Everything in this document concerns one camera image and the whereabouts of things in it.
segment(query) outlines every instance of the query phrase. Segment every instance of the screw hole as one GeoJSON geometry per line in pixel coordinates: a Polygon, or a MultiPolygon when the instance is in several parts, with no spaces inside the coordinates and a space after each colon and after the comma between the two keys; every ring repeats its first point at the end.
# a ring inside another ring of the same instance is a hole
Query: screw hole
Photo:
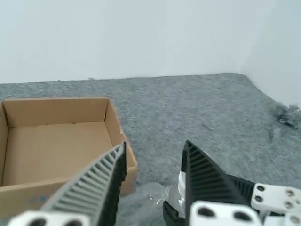
{"type": "Polygon", "coordinates": [[[259,186],[257,186],[257,189],[258,189],[259,191],[263,192],[265,188],[264,188],[264,186],[259,185],[259,186]]]}
{"type": "Polygon", "coordinates": [[[38,218],[33,220],[29,226],[45,226],[46,225],[46,220],[43,218],[38,218]]]}
{"type": "Polygon", "coordinates": [[[243,212],[234,213],[234,218],[242,221],[251,221],[251,218],[243,212]]]}
{"type": "Polygon", "coordinates": [[[261,197],[261,196],[255,196],[255,200],[257,201],[257,202],[262,202],[263,201],[263,198],[261,197]]]}
{"type": "Polygon", "coordinates": [[[65,224],[65,226],[82,226],[82,223],[79,220],[73,220],[65,224]]]}
{"type": "Polygon", "coordinates": [[[287,209],[291,209],[293,207],[293,204],[290,202],[285,202],[284,205],[287,209]]]}
{"type": "Polygon", "coordinates": [[[198,214],[203,215],[205,217],[209,217],[209,218],[215,216],[215,214],[213,213],[212,210],[205,208],[205,207],[198,209],[198,214]]]}

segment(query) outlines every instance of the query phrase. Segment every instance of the plastic bag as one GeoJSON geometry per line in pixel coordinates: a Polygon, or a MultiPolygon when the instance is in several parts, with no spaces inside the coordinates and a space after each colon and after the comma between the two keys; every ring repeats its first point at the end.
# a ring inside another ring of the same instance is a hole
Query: plastic bag
{"type": "Polygon", "coordinates": [[[116,226],[165,226],[162,205],[169,187],[149,183],[120,199],[116,226]]]}

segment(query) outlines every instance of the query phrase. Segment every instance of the white wall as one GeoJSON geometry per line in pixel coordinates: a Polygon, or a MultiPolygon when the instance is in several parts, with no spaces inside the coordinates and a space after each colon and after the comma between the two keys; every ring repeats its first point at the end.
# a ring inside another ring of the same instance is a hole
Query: white wall
{"type": "Polygon", "coordinates": [[[236,72],[273,1],[0,1],[0,83],[236,72]]]}
{"type": "Polygon", "coordinates": [[[276,101],[301,105],[301,1],[276,0],[240,72],[276,101]]]}

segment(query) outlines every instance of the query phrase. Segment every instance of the carpet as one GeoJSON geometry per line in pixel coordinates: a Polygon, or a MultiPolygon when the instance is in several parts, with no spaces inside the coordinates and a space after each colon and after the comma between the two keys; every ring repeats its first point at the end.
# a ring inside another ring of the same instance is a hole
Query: carpet
{"type": "Polygon", "coordinates": [[[280,124],[277,104],[241,74],[2,84],[0,99],[113,100],[139,164],[137,185],[177,181],[185,140],[226,173],[301,188],[300,131],[280,124]],[[280,136],[271,139],[274,127],[280,136]]]}

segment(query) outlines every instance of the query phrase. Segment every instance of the cardboard box flap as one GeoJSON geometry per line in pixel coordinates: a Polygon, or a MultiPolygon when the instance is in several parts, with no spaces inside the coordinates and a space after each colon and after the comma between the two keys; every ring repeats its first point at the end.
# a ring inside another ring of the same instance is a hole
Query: cardboard box flap
{"type": "Polygon", "coordinates": [[[104,121],[108,98],[39,98],[3,101],[8,126],[104,121]]]}
{"type": "Polygon", "coordinates": [[[5,116],[3,105],[0,104],[0,183],[1,185],[3,179],[7,140],[8,140],[8,126],[6,122],[6,116],[5,116]]]}
{"type": "Polygon", "coordinates": [[[105,124],[107,126],[107,130],[113,146],[119,145],[122,141],[127,142],[127,166],[137,167],[138,164],[134,157],[133,150],[131,149],[128,139],[121,128],[117,113],[115,111],[113,103],[110,100],[108,101],[105,124]]]}

